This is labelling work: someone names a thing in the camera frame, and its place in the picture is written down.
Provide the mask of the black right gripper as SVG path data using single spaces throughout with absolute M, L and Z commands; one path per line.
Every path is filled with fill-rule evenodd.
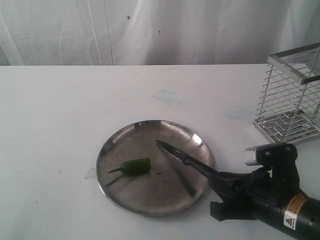
M 207 170 L 210 188 L 225 193 L 223 202 L 210 202 L 210 215 L 225 220 L 260 220 L 268 225 L 309 225 L 310 197 L 300 188 L 291 143 L 263 145 L 262 165 L 251 173 Z

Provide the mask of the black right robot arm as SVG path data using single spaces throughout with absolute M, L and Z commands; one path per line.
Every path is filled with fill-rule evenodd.
M 300 188 L 297 148 L 291 143 L 248 149 L 259 168 L 250 173 L 218 172 L 210 188 L 221 202 L 210 203 L 218 221 L 261 221 L 297 240 L 320 238 L 320 202 Z

